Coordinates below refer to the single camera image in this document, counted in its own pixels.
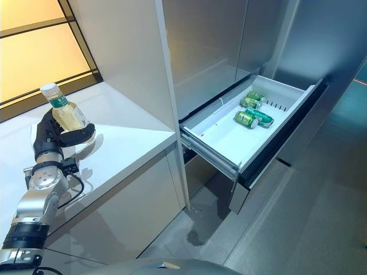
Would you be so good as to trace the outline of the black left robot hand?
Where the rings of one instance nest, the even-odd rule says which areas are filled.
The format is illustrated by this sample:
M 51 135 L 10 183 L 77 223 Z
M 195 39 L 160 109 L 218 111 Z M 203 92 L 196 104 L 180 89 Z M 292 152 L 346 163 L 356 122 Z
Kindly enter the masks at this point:
M 95 133 L 95 125 L 87 124 L 82 129 L 66 132 L 52 115 L 52 109 L 44 114 L 37 124 L 36 139 L 33 143 L 34 158 L 47 152 L 58 153 L 63 156 L 62 148 L 75 146 L 87 142 Z

